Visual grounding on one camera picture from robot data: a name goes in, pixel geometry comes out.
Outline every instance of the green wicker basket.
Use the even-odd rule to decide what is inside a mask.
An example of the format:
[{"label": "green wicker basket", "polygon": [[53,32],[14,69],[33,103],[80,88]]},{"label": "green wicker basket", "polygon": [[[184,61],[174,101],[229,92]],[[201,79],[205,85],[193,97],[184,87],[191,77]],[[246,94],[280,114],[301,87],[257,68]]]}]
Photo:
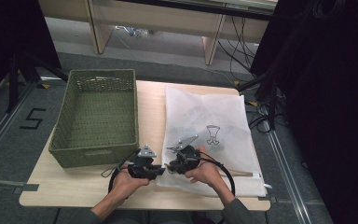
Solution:
[{"label": "green wicker basket", "polygon": [[71,71],[48,148],[60,166],[117,163],[138,147],[135,71]]}]

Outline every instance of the black cloth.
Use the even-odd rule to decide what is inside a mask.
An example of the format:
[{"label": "black cloth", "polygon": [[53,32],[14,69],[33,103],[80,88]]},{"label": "black cloth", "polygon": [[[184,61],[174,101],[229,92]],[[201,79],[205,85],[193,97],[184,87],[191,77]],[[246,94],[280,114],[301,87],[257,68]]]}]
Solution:
[{"label": "black cloth", "polygon": [[[227,224],[259,224],[261,220],[255,218],[238,199],[229,203],[222,211]],[[98,217],[89,209],[80,209],[70,223],[73,224],[100,224]]]}]

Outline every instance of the person's right hand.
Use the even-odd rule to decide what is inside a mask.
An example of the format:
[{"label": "person's right hand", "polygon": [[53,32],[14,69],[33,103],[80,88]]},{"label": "person's right hand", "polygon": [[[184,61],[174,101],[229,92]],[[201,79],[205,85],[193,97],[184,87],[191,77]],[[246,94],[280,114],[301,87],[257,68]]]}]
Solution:
[{"label": "person's right hand", "polygon": [[[209,160],[211,159],[208,156],[202,154],[207,154],[205,146],[200,146],[199,151],[201,152],[200,155],[202,158]],[[192,178],[190,180],[191,183],[196,183],[197,181],[200,181],[204,184],[209,185],[209,187],[211,188],[216,188],[216,185],[223,181],[221,175],[219,174],[219,171],[217,170],[216,165],[207,161],[200,161],[199,166],[196,169],[187,171],[185,173],[185,176],[187,178]]]}]

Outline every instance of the wooden table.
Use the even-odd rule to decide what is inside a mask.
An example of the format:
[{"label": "wooden table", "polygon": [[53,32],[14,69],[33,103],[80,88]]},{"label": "wooden table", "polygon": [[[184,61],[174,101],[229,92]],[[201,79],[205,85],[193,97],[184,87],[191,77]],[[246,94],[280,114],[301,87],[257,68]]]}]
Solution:
[{"label": "wooden table", "polygon": [[[138,119],[140,146],[148,144],[161,154],[165,136],[165,87],[172,86],[198,94],[238,94],[234,89],[137,81]],[[35,191],[24,191],[20,197],[23,206],[92,207],[107,193],[109,178],[101,172],[114,165],[98,165],[63,169],[48,152],[48,144],[27,182],[37,187]],[[155,164],[161,164],[157,157]],[[240,197],[250,210],[267,211],[269,200],[257,197]],[[120,208],[128,209],[173,209],[173,210],[221,210],[219,198],[205,197],[182,192],[178,189],[162,188],[151,181],[147,187],[138,189]]]}]

